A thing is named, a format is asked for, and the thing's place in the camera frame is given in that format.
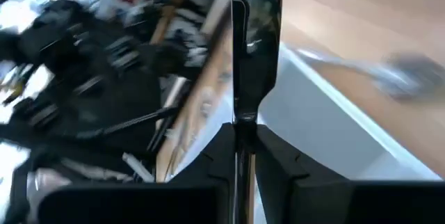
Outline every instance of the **wooden board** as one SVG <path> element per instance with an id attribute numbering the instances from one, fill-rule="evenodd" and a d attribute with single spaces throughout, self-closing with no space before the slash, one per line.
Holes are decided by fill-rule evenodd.
<path id="1" fill-rule="evenodd" d="M 172 130 L 174 134 L 169 135 L 156 159 L 156 181 L 164 182 L 187 152 L 195 140 L 195 136 L 207 121 L 202 115 L 203 103 L 207 103 L 208 94 L 211 94 L 211 105 L 209 113 L 214 111 L 224 92 L 229 86 L 230 79 L 221 79 L 226 74 L 232 73 L 232 30 L 227 29 L 222 37 L 222 42 L 217 46 L 211 60 L 197 81 L 195 89 L 190 94 L 181 113 L 179 114 Z"/>
<path id="2" fill-rule="evenodd" d="M 400 51 L 445 64 L 445 0 L 284 0 L 282 41 L 353 60 L 383 62 Z M 445 176 L 445 97 L 397 102 L 368 77 L 316 68 L 401 145 Z"/>

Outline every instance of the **wooden floor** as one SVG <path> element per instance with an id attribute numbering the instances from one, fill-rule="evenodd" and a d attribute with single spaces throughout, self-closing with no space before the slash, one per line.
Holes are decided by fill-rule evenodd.
<path id="1" fill-rule="evenodd" d="M 282 42 L 347 59 L 382 62 L 415 51 L 445 64 L 445 0 L 284 0 Z M 397 102 L 368 77 L 317 70 L 400 144 L 445 176 L 445 96 Z"/>

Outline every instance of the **black cable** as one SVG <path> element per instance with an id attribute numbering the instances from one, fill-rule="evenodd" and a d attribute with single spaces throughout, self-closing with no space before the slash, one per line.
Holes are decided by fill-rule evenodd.
<path id="1" fill-rule="evenodd" d="M 62 137 L 68 137 L 68 138 L 75 138 L 78 140 L 91 140 L 96 138 L 104 138 L 106 136 L 109 136 L 111 134 L 114 134 L 119 131 L 126 130 L 130 127 L 139 125 L 144 122 L 153 122 L 160 119 L 164 119 L 168 116 L 171 116 L 173 114 L 176 114 L 178 112 L 178 108 L 176 106 L 166 107 L 159 109 L 158 111 L 154 113 L 150 113 L 147 115 L 140 116 L 138 118 L 134 118 L 125 122 L 121 122 L 119 124 L 113 125 L 111 127 L 101 128 L 101 129 L 95 129 L 95 130 L 88 130 L 88 131 L 81 131 L 79 133 L 73 134 L 73 135 L 62 135 Z"/>

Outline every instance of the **cluttered shelf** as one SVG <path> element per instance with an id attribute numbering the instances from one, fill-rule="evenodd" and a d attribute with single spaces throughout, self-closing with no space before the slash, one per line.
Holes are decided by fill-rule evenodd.
<path id="1" fill-rule="evenodd" d="M 443 0 L 284 0 L 282 42 L 346 60 L 381 64 L 393 53 L 426 55 L 445 64 Z M 438 93 L 398 101 L 371 79 L 341 68 L 315 66 L 418 159 L 445 176 L 445 101 Z"/>
<path id="2" fill-rule="evenodd" d="M 176 173 L 175 170 L 184 155 L 194 143 L 200 130 L 204 128 L 207 117 L 219 105 L 229 87 L 231 79 L 225 79 L 225 77 L 229 78 L 229 74 L 232 73 L 231 34 L 231 30 L 225 29 L 224 40 L 216 47 L 157 155 L 156 180 L 159 182 L 170 179 L 168 176 Z"/>
<path id="3" fill-rule="evenodd" d="M 38 156 L 51 155 L 47 152 L 57 153 L 63 159 L 73 161 L 74 163 L 66 166 L 74 164 L 74 170 L 80 174 L 87 173 L 90 166 L 98 166 L 102 171 L 134 175 L 135 181 L 141 179 L 151 182 L 154 178 L 145 169 L 142 170 L 142 177 L 138 173 L 134 174 L 135 170 L 127 163 L 127 158 L 131 159 L 133 154 L 142 153 L 136 155 L 140 159 L 137 166 L 142 166 L 142 163 L 147 167 L 153 166 L 150 162 L 154 161 L 158 147 L 153 147 L 152 137 L 164 137 L 173 123 L 170 122 L 166 128 L 157 131 L 155 120 L 176 118 L 180 106 L 168 104 L 169 99 L 172 98 L 174 102 L 186 100 L 189 85 L 201 76 L 202 68 L 206 69 L 204 66 L 207 66 L 209 51 L 213 48 L 211 41 L 219 41 L 213 39 L 213 32 L 220 31 L 216 24 L 224 14 L 221 9 L 226 9 L 229 3 L 229 0 L 222 1 L 227 4 L 221 6 L 219 3 L 220 8 L 214 8 L 214 0 L 2 0 L 0 25 L 3 34 L 0 40 L 4 46 L 4 55 L 0 60 L 0 99 L 6 106 L 0 106 L 0 121 L 1 127 L 10 131 L 2 131 L 0 139 L 0 153 L 8 156 L 8 162 L 0 170 L 0 221 L 5 217 L 11 185 L 15 184 L 13 171 L 21 166 L 23 160 L 26 160 L 25 163 L 31 162 L 35 152 L 39 153 L 39 147 L 42 146 L 45 146 L 44 154 Z M 17 55 L 22 50 L 24 55 Z M 174 93 L 176 81 L 185 79 L 187 86 L 182 88 L 182 93 Z M 66 90 L 69 91 L 67 94 L 63 94 L 65 90 L 57 89 L 68 84 L 74 87 Z M 66 103 L 73 98 L 77 102 Z M 28 108 L 40 102 L 54 109 L 51 120 L 47 120 L 49 115 L 45 116 L 45 134 L 46 131 L 57 131 L 58 127 L 81 125 L 65 124 L 66 120 L 86 120 L 84 127 L 87 128 L 92 127 L 89 125 L 91 120 L 98 125 L 124 121 L 125 128 L 128 127 L 129 118 L 136 116 L 140 120 L 141 113 L 147 113 L 142 116 L 144 120 L 130 120 L 137 122 L 136 124 L 146 124 L 140 124 L 138 129 L 133 128 L 130 131 L 131 134 L 139 133 L 138 136 L 118 137 L 118 143 L 111 143 L 111 138 L 107 138 L 99 149 L 83 142 L 85 145 L 80 144 L 82 147 L 78 149 L 71 146 L 79 144 L 71 142 L 71 138 L 68 138 L 71 141 L 57 141 L 52 137 L 39 139 L 33 134 L 35 125 L 28 128 L 21 124 L 23 120 L 28 120 L 28 116 L 32 117 L 35 111 L 22 117 L 18 113 L 18 108 L 21 107 L 17 107 L 17 104 Z M 68 104 L 73 111 L 87 111 L 93 117 L 85 119 L 77 117 L 79 115 L 76 113 L 59 114 L 59 109 L 65 109 Z M 26 131 L 17 130 L 18 126 L 24 126 Z M 30 135 L 21 136 L 24 132 Z M 57 134 L 54 136 L 57 139 L 63 138 Z M 127 149 L 135 144 L 140 145 Z M 103 180 L 106 177 L 99 176 L 96 179 Z M 131 179 L 131 176 L 119 177 L 118 180 L 123 182 L 127 179 Z"/>

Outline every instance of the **wooden stick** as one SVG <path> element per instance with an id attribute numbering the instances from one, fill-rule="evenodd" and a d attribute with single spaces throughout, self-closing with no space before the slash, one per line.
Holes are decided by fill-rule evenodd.
<path id="1" fill-rule="evenodd" d="M 163 17 L 156 26 L 156 30 L 153 33 L 152 39 L 150 40 L 151 45 L 159 44 L 165 36 L 168 30 L 168 26 L 175 16 L 176 4 L 180 3 L 182 0 L 171 0 L 173 5 L 166 5 L 163 7 Z"/>
<path id="2" fill-rule="evenodd" d="M 221 20 L 226 7 L 230 4 L 230 0 L 215 0 L 210 8 L 209 14 L 206 17 L 205 22 L 203 23 L 200 31 L 205 34 L 207 37 L 213 34 L 213 31 L 216 28 L 216 25 Z M 177 77 L 175 81 L 175 85 L 171 92 L 168 95 L 167 100 L 164 103 L 164 107 L 171 106 L 176 99 L 176 96 L 179 94 L 182 86 L 185 84 L 185 78 Z M 156 128 L 158 129 L 163 120 L 158 120 L 156 122 Z"/>
<path id="3" fill-rule="evenodd" d="M 249 188 L 249 219 L 248 223 L 254 223 L 254 214 L 255 214 L 255 164 L 256 164 L 256 156 L 252 155 L 251 160 L 251 169 L 250 169 L 250 188 Z"/>

